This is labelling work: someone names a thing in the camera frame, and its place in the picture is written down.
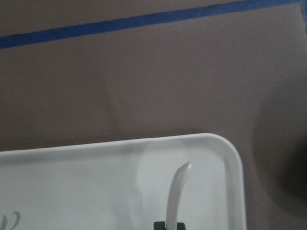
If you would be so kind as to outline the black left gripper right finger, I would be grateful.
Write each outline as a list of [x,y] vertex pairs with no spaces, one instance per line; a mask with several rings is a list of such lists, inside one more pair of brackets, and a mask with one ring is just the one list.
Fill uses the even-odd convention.
[[178,222],[176,230],[186,230],[185,224],[183,222]]

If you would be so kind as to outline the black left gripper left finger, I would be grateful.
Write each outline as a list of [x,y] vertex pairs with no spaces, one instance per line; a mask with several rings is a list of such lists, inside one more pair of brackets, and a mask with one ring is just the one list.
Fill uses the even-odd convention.
[[154,223],[153,226],[154,230],[165,230],[165,222],[164,221],[157,221]]

